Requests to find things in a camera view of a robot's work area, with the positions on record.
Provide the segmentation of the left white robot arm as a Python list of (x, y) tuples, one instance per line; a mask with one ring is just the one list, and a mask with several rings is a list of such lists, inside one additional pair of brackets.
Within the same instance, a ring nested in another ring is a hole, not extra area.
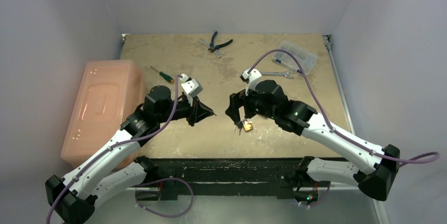
[(137, 157), (123, 171), (112, 170), (130, 154), (138, 151), (172, 120), (186, 119), (190, 126), (214, 115), (199, 100), (202, 86), (194, 79), (181, 84), (179, 98), (172, 99), (164, 85), (153, 87), (121, 124), (112, 138), (94, 155), (63, 177), (51, 176), (45, 183), (51, 209), (64, 223), (85, 223), (105, 201), (128, 187), (149, 187), (175, 181), (173, 175), (158, 171), (146, 156)]

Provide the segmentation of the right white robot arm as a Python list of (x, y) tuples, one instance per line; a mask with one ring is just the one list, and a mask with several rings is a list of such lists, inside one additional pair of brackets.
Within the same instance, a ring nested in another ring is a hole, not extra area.
[(291, 177), (299, 187), (331, 181), (357, 186), (378, 201), (388, 198), (399, 171), (395, 161), (400, 156), (399, 148), (370, 143), (331, 125), (312, 106), (290, 100), (273, 80), (261, 81), (254, 90), (242, 90), (229, 96), (225, 114), (235, 124), (242, 121), (240, 108), (244, 109), (246, 119), (255, 115), (273, 119), (284, 131), (316, 141), (345, 158), (345, 161), (329, 161), (304, 157)]

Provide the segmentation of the black key bunch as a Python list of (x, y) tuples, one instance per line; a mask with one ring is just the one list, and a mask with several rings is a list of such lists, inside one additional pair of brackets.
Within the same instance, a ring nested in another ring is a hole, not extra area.
[(238, 132), (238, 135), (241, 135), (241, 131), (243, 129), (244, 126), (244, 122), (243, 121), (239, 121), (236, 123), (235, 128), (234, 128), (234, 132)]

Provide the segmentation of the brass padlock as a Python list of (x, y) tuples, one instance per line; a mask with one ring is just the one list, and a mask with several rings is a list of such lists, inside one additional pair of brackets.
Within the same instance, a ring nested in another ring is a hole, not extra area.
[(252, 131), (254, 129), (253, 125), (252, 125), (252, 122), (250, 120), (248, 120), (248, 119), (244, 119), (242, 121), (242, 126), (243, 126), (243, 129), (244, 129), (245, 132), (249, 132), (249, 131)]

